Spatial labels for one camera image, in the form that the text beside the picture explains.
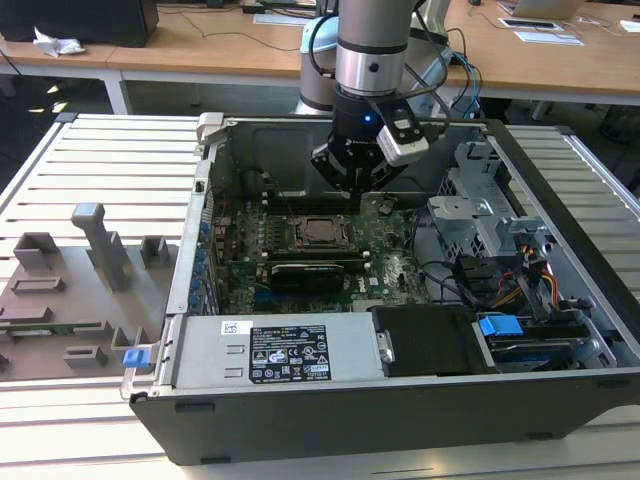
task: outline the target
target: metal slatted platform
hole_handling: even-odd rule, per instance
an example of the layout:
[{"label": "metal slatted platform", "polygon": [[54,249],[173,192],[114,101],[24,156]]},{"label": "metal slatted platform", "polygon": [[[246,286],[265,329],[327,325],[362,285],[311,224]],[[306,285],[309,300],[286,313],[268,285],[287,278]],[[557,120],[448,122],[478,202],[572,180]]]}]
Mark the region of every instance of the metal slatted platform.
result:
[{"label": "metal slatted platform", "polygon": [[[72,124],[54,125],[0,195],[0,279],[7,279],[15,267],[12,249],[23,231],[45,229],[61,245],[84,244],[67,220],[72,206],[81,201],[105,203],[107,226],[117,228],[126,243],[139,241],[150,230],[178,243],[191,187],[189,172],[197,161],[192,154],[195,139],[183,134],[195,135],[195,125],[195,118],[107,115],[80,115]],[[169,135],[158,140],[159,131]],[[621,275],[637,276],[639,237],[609,234],[621,224],[623,231],[635,232],[637,212],[626,208],[623,195],[612,193],[608,185],[615,184],[597,178],[603,168],[599,162],[594,166],[581,158],[581,144],[575,147],[575,139],[553,129],[512,132],[581,223],[605,226],[592,230],[592,237],[614,268]],[[551,146],[540,141],[549,138],[554,140]],[[572,180],[568,172],[580,175]],[[518,196],[530,209],[524,194]],[[633,280],[627,279],[628,284],[636,285]],[[563,440],[182,468],[166,459],[121,401],[119,383],[119,378],[104,378],[82,388],[49,382],[48,388],[1,391],[0,478],[640,478],[638,406],[607,412]],[[318,421],[330,418],[327,408],[329,417],[319,414],[324,420]],[[313,421],[310,417],[309,428]]]},{"label": "metal slatted platform", "polygon": [[49,232],[60,246],[87,245],[69,219],[78,202],[105,204],[105,226],[124,244],[182,233],[198,157],[197,118],[79,115],[56,123],[3,194],[0,287],[13,273],[24,232]]},{"label": "metal slatted platform", "polygon": [[[640,204],[574,135],[555,127],[509,131],[562,202],[640,300]],[[536,210],[517,182],[512,190],[528,214]]]}]

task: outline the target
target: motherboard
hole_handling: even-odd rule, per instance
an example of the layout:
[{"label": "motherboard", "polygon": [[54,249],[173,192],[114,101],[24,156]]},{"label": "motherboard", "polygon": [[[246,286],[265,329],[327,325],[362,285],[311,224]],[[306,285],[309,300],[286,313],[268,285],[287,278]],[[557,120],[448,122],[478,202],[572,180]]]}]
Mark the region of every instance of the motherboard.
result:
[{"label": "motherboard", "polygon": [[351,215],[335,213],[344,211],[340,201],[225,204],[214,218],[212,247],[221,313],[358,312],[427,303],[413,255],[422,210],[405,207],[386,195],[364,201]]}]

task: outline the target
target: power supply label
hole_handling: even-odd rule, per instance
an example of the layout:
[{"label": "power supply label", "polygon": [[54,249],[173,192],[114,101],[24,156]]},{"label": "power supply label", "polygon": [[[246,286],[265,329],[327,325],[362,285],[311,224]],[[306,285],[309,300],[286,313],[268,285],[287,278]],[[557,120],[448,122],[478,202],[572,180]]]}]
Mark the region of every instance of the power supply label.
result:
[{"label": "power supply label", "polygon": [[324,325],[252,328],[249,353],[253,383],[331,380]]}]

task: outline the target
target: blue clip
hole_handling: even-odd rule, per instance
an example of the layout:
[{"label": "blue clip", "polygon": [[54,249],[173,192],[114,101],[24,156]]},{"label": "blue clip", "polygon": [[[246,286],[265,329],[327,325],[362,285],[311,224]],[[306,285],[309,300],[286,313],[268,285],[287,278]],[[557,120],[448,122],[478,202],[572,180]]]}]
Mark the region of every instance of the blue clip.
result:
[{"label": "blue clip", "polygon": [[151,366],[151,350],[132,348],[127,350],[122,360],[125,368],[147,368]]},{"label": "blue clip", "polygon": [[479,322],[480,329],[485,337],[495,335],[524,335],[524,330],[515,315],[487,315]]}]

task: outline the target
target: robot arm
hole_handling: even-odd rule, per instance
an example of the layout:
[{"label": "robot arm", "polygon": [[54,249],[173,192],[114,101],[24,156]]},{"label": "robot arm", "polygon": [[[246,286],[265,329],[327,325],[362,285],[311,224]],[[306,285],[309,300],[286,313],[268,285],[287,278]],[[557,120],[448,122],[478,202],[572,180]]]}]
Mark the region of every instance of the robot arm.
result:
[{"label": "robot arm", "polygon": [[[312,163],[334,188],[350,194],[354,209],[359,206],[363,193],[384,188],[429,148],[425,131],[407,99],[433,91],[439,85],[409,95],[400,94],[398,89],[403,79],[414,10],[420,9],[420,16],[415,20],[423,28],[431,21],[434,24],[431,28],[438,35],[444,28],[437,28],[437,19],[440,18],[441,23],[447,8],[447,0],[417,4],[415,0],[343,0],[335,69],[326,66],[333,61],[331,35],[326,34],[330,29],[321,36],[320,55],[316,49],[309,49],[307,58],[303,51],[301,96],[303,102],[310,100],[304,102],[307,106],[318,111],[330,110],[326,89],[334,84],[335,78],[332,132],[327,144],[314,152]],[[431,17],[425,22],[423,16],[429,12]],[[335,29],[333,18],[319,20],[309,27],[315,31],[309,43],[316,46],[322,24],[332,23]],[[305,69],[309,66],[313,67],[311,74]],[[321,101],[308,98],[314,96]],[[429,140],[436,139],[438,133],[429,135]]]}]

